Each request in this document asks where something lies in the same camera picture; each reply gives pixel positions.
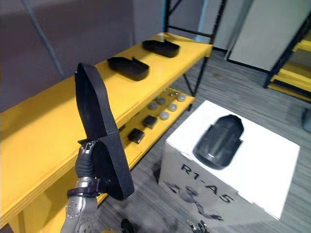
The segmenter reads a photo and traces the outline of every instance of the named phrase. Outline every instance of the white wall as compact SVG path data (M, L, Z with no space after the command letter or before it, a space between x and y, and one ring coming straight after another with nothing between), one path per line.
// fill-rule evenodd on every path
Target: white wall
M172 0L171 7L177 0ZM204 0L183 0L170 17L170 25L196 31L198 29ZM194 34L169 29L169 32L188 38L195 38Z
M310 0L254 0L229 59L271 70L310 9Z
M204 12L204 19L200 31L212 33L221 0L206 0L207 8ZM236 24L241 15L241 10L245 1L251 0L227 0L223 17L221 19L217 36L214 41L214 47L227 50L230 41L236 30ZM202 42L209 42L209 38L198 36L197 39Z

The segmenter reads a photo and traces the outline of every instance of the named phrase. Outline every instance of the printed image on box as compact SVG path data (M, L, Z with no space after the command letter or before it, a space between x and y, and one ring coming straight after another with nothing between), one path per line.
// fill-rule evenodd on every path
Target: printed image on box
M194 203L198 209L198 213L205 218L216 219L218 221L223 221L222 217L219 215L210 215L204 212L204 208L198 201L195 200L194 197L198 196L198 192L195 191L194 188L190 186L186 186L184 189L180 188L178 185L174 183L170 183L168 181L163 181L165 185L171 189L171 191L177 194L184 202Z
M210 227L276 221L299 150L286 138L205 101L167 138L158 184Z

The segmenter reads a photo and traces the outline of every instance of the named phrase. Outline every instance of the gray wall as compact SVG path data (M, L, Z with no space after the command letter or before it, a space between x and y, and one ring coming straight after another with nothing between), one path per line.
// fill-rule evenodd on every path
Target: gray wall
M214 46L224 50L229 49L234 33L239 29L239 17L248 11L244 2L251 0L227 0L224 14L218 28Z
M310 0L254 0L229 59L271 70L310 10Z
M311 52L305 50L297 50L290 57L291 62L299 63L311 68Z
M172 14L170 24L193 31L198 30L203 2L204 0L183 0ZM195 38L195 35L193 34L174 29L169 29L169 32L188 38Z
M214 24L216 21L221 1L222 0L206 0L207 5L205 5L205 9L203 9L204 12L202 12L203 14L201 18L202 25L201 28L198 29L199 31L207 34L211 34L213 32ZM197 40L206 43L209 43L210 40L209 38L203 36L197 36L196 38Z
M162 31L164 0L133 0L135 43Z
M95 64L130 47L133 5L126 0L31 0L65 78L79 62ZM60 82L20 0L0 8L0 112Z

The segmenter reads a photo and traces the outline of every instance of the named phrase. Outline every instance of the gray carpet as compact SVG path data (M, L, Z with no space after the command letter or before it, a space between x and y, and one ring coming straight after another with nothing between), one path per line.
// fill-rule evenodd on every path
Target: gray carpet
M223 57L222 52L213 52L191 112L204 100L209 100L297 143L301 146L301 151L279 222L238 225L210 231L211 233L310 233L311 133L301 129L300 117L303 109L311 108L311 105L279 92L263 89L266 77L264 73L226 62ZM196 64L187 72L192 85L195 84L199 67L200 64ZM188 91L183 78L176 81L172 87ZM185 112L134 168L132 176L135 193L124 202L108 198L100 206L96 215L97 229L117 229L121 220L126 217L134 223L138 233L191 232L186 225L186 219L194 220L192 216L162 191L155 179L160 169L166 138L191 112Z

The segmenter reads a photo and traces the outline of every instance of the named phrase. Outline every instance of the shelf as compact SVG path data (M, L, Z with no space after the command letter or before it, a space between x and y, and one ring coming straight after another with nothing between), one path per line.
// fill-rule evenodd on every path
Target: shelf
M273 79L311 92L311 68L308 66L288 62Z
M131 118L121 131L121 138L125 145L125 154L132 169L135 164L145 155L148 149L164 134L164 132L178 119L178 117L194 101L193 97L186 96L184 102L177 102L176 96L169 97L169 92L160 94L166 97L167 103L159 106L157 110L144 108L133 118ZM159 113L167 108L169 103L175 103L178 107L175 112L170 112L168 120L158 118L156 125L151 130L142 126L141 122L147 115L158 116ZM135 144L127 139L127 135L133 128L141 129L145 132L145 137L141 143ZM65 205L67 202L66 191L75 184L77 180L74 169L70 169L64 176L46 189L41 195L33 200L19 216L10 221L10 226L15 233L50 233L60 232L65 220ZM103 201L107 195L101 195L98 200Z
M180 45L176 57L145 51L140 44L117 55L135 56L150 66L142 81L132 81L110 70L107 61L96 65L118 127L201 58L210 56L212 45L170 33L160 33L152 39L164 38ZM77 141L86 137L76 107L74 77L12 107L1 118L4 138L0 145L0 227L73 167Z
M288 86L282 86L280 84L270 83L268 85L268 88L282 92L282 93L290 95L290 96L294 96L294 97L301 99L301 100L304 100L304 101L311 102L311 95L301 93L298 90L292 89Z
M293 51L306 50L311 52L311 33L309 33L304 39L302 39L294 48Z

